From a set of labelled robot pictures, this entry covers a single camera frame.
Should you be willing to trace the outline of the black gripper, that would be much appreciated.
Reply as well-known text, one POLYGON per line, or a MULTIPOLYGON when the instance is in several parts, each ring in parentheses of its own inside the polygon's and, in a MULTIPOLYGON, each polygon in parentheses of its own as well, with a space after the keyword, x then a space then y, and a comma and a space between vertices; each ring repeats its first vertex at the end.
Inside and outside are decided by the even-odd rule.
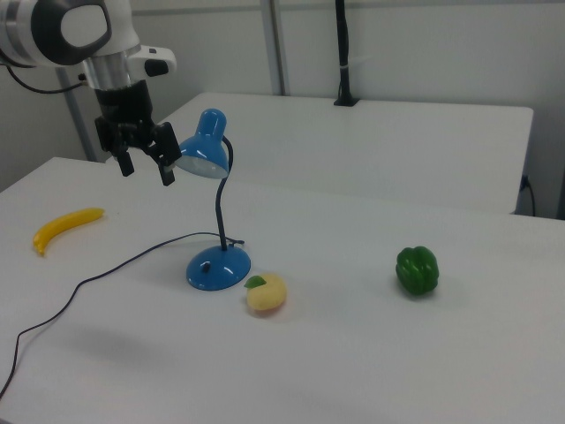
POLYGON ((102 150, 117 160, 122 175, 129 177, 134 172, 128 149, 137 148, 154 160, 162 184, 170 186, 175 181, 175 162, 182 154, 172 125, 156 125, 152 119, 147 83, 94 92, 101 110, 94 124, 102 150))

